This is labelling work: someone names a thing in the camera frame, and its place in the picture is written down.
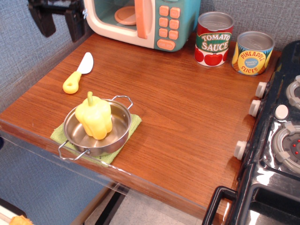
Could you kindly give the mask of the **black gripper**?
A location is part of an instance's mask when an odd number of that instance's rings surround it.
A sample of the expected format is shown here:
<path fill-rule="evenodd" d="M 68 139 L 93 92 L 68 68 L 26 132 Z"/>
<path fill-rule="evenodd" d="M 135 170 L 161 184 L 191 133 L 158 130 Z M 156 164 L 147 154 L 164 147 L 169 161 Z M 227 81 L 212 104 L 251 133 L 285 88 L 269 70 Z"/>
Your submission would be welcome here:
<path fill-rule="evenodd" d="M 29 0 L 28 9 L 46 38 L 56 32 L 53 14 L 65 15 L 72 42 L 77 42 L 85 35 L 87 10 L 83 0 Z"/>

